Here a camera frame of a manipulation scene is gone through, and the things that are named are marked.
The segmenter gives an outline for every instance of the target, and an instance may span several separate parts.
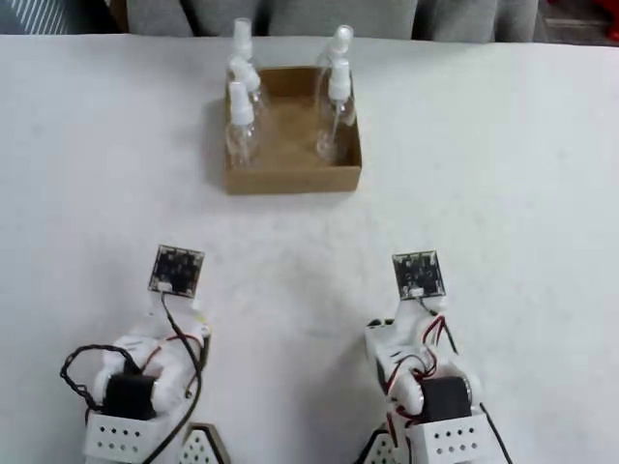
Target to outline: clear plastic bottle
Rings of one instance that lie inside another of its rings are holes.
[[[352,27],[342,24],[338,26],[336,33],[329,40],[325,49],[318,56],[318,74],[314,92],[316,108],[323,98],[326,98],[331,78],[331,68],[336,60],[346,58],[348,48],[352,42],[354,31]]]
[[[356,117],[350,88],[350,66],[347,60],[337,60],[329,79],[328,96],[319,103],[316,152],[321,158],[330,162],[345,159]]]
[[[247,61],[255,69],[258,66],[253,57],[253,41],[251,39],[251,20],[246,17],[237,17],[234,20],[234,33],[232,35],[232,56],[240,57]],[[227,70],[228,80],[234,80],[234,72]]]
[[[253,124],[253,108],[243,82],[228,84],[230,123],[225,128],[225,143],[232,165],[251,167],[258,153],[258,134]]]
[[[243,82],[248,90],[261,142],[272,142],[276,138],[276,127],[271,113],[269,94],[262,85],[260,76],[253,66],[240,56],[233,57],[228,67],[234,74],[234,80]]]

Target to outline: open cardboard tray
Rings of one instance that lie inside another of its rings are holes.
[[[330,163],[316,154],[318,119],[313,104],[317,68],[261,70],[260,78],[271,97],[277,138],[261,146],[256,166],[233,166],[225,152],[225,188],[231,194],[350,191],[361,174],[361,144],[357,121],[345,159]],[[229,95],[226,89],[226,123]]]

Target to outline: black wire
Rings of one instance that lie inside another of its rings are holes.
[[[486,406],[484,406],[484,403],[480,403],[480,408],[482,408],[482,411],[484,411],[484,413],[486,413],[487,423],[490,424],[490,428],[492,429],[492,432],[494,432],[494,436],[496,437],[496,440],[499,442],[499,447],[501,447],[501,450],[503,451],[503,455],[505,456],[505,460],[508,462],[508,464],[514,464],[514,461],[510,457],[510,454],[508,453],[507,448],[505,447],[505,444],[503,443],[503,439],[501,438],[501,434],[499,433],[498,429],[496,428],[496,425],[494,425],[494,421],[492,420],[492,417],[490,416],[490,413],[487,411]]]
[[[427,307],[426,302],[424,302],[423,299],[421,298],[419,299],[419,304],[422,306],[423,309],[429,312],[432,316],[434,317],[438,316],[438,312],[435,311],[434,309],[430,309],[429,307]],[[459,352],[457,351],[457,347],[456,347],[456,341],[454,340],[454,337],[452,336],[452,331],[449,330],[447,321],[445,321],[445,323],[443,324],[443,328],[445,329],[445,334],[447,334],[447,338],[449,339],[449,344],[452,345],[452,351],[454,351],[454,353],[459,355]]]
[[[195,406],[197,405],[197,400],[199,399],[200,394],[202,392],[202,369],[204,368],[204,365],[206,364],[206,356],[208,354],[208,343],[210,340],[208,336],[203,339],[204,347],[202,348],[202,350],[200,350],[200,359],[198,360],[195,357],[195,353],[193,352],[190,346],[190,343],[187,340],[187,337],[176,324],[176,321],[172,317],[172,314],[170,314],[170,311],[167,308],[167,304],[165,304],[165,293],[164,292],[162,292],[162,305],[163,305],[163,309],[165,309],[165,315],[167,316],[167,320],[169,321],[170,326],[172,326],[172,330],[180,338],[181,342],[185,346],[185,349],[187,350],[187,353],[190,355],[190,358],[192,359],[192,364],[193,364],[193,367],[195,368],[195,378],[196,378],[197,386],[195,388],[195,396],[193,397],[193,401],[192,401],[192,404],[190,405],[190,408],[187,410],[185,415],[179,420],[179,422],[172,429],[172,431],[167,435],[167,437],[165,437],[163,441],[159,443],[159,445],[153,450],[153,452],[149,454],[149,456],[143,461],[142,464],[151,464],[155,459],[157,459],[157,457],[163,452],[163,450],[165,450],[165,448],[172,442],[172,440],[174,440],[176,435],[178,435],[178,433],[181,431],[181,429],[185,426],[187,421],[190,419],[190,416],[192,415],[193,410],[195,409]]]
[[[130,370],[133,372],[139,371],[139,367],[133,360],[132,355],[130,355],[127,350],[119,346],[114,346],[114,345],[98,345],[98,344],[84,345],[84,346],[80,346],[75,351],[73,351],[70,355],[67,356],[67,358],[65,359],[65,363],[62,365],[60,369],[60,377],[65,382],[67,382],[67,385],[71,387],[71,390],[73,390],[78,395],[80,395],[82,398],[84,398],[84,400],[86,401],[86,405],[88,406],[88,410],[100,411],[103,406],[100,404],[97,404],[92,394],[88,392],[88,388],[83,384],[76,384],[75,381],[69,375],[69,367],[71,366],[73,361],[75,361],[75,358],[77,358],[84,351],[91,351],[91,350],[112,351],[114,353],[121,354],[123,358],[125,358],[126,363],[129,365]]]
[[[423,309],[429,312],[432,316],[438,315],[438,312],[426,306],[426,303],[424,303],[423,299],[421,298],[419,299],[419,304],[422,306]],[[454,353],[458,354],[458,351],[456,348],[456,342],[454,341],[454,338],[452,337],[452,333],[449,330],[447,321],[445,321],[445,324],[443,327],[445,328],[445,333],[447,334],[447,337],[449,338],[449,344],[452,345],[452,350],[454,351]],[[496,441],[499,442],[499,447],[501,447],[501,451],[503,451],[503,456],[505,457],[505,460],[507,461],[508,464],[514,464],[514,461],[512,460],[509,452],[507,451],[507,447],[505,446],[505,443],[503,443],[503,438],[501,437],[501,434],[499,433],[498,428],[496,428],[496,425],[494,425],[494,421],[492,420],[490,413],[486,409],[486,406],[484,406],[484,403],[480,402],[480,408],[482,408],[482,411],[484,411],[484,414],[486,414],[487,423],[490,425],[490,428],[492,429],[492,433],[494,433],[494,437],[496,437]]]

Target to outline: white table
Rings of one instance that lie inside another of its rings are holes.
[[[363,327],[394,314],[392,253],[428,248],[515,462],[616,462],[619,49],[358,40],[358,191],[275,197],[221,190],[227,54],[0,37],[0,461],[80,462],[60,365],[142,313],[163,243],[206,252],[195,418],[236,463],[357,456],[383,412]]]

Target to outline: gray couch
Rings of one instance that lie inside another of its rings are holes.
[[[330,36],[342,23],[358,37],[442,42],[531,42],[539,0],[128,0],[136,34],[230,35],[232,20],[256,33]]]

